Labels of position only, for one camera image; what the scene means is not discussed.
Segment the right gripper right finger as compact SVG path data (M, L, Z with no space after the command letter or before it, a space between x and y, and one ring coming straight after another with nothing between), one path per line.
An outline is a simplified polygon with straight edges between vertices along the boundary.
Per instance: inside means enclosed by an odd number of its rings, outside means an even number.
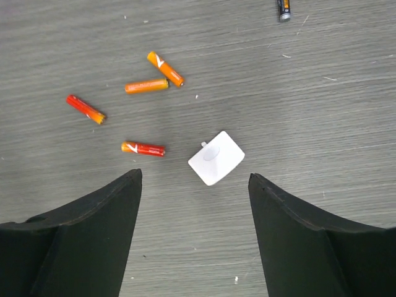
M394 296L395 229L327 212L253 173L249 198L270 296Z

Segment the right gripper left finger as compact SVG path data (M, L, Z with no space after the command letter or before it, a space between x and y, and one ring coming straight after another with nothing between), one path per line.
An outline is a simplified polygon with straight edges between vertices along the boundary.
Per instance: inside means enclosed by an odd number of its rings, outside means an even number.
M23 223L1 225L2 296L117 296L142 193L142 172Z

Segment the white remote battery cover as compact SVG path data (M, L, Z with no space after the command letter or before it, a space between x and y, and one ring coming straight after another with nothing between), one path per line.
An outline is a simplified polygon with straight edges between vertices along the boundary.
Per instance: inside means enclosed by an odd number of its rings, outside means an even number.
M189 166L207 185L213 186L245 157L245 153L226 131L221 131L210 142L202 142L202 148L188 160Z

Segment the red orange battery lower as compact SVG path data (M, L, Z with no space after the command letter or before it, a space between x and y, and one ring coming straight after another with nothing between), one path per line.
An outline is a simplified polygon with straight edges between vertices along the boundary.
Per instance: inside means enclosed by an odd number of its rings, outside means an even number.
M151 155L155 157L164 157L165 148L164 146L142 144L138 142L125 141L121 144L121 150L123 152L130 152L143 155Z

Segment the red orange battery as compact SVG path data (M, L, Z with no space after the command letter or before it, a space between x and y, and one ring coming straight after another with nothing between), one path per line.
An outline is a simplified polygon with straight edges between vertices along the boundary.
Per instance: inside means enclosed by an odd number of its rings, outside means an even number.
M70 94L66 97L66 103L99 125L105 122L106 116L103 113L73 94Z
M151 155L155 157L164 157L165 148L164 146L142 144L138 142L125 141L121 144L121 150L123 152L130 152L143 155Z

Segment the red orange battery centre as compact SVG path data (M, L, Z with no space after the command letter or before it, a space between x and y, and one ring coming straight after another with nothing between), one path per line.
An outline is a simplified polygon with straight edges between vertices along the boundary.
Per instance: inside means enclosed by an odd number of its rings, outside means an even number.
M103 113L73 94L70 94L66 97L66 103L99 125L105 122L106 116Z

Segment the orange battery pair left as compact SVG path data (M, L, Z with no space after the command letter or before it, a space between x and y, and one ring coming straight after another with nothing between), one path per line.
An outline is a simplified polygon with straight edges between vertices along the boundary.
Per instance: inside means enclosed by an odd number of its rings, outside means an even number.
M124 89L127 94L153 92L169 87L167 79L154 79L126 84Z

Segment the orange battery pair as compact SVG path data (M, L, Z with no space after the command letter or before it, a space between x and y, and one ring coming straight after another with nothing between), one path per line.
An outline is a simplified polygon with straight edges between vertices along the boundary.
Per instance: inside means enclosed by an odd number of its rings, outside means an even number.
M167 79L154 79L126 84L124 89L127 94L153 92L169 87Z
M156 52L151 51L147 55L147 59L172 83L177 87L184 85L184 78L178 74L165 60L163 60Z

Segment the orange battery pair right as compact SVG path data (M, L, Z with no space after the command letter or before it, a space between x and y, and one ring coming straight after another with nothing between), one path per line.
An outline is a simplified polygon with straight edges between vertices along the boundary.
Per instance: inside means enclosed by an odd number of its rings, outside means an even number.
M156 52L151 51L147 55L147 59L172 83L177 87L184 85L184 78L178 74L165 60L163 60Z

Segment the black battery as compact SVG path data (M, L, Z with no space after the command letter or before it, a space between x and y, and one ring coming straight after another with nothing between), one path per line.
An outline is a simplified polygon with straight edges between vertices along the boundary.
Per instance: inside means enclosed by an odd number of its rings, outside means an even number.
M279 22L287 22L291 19L290 0L276 0L278 7Z

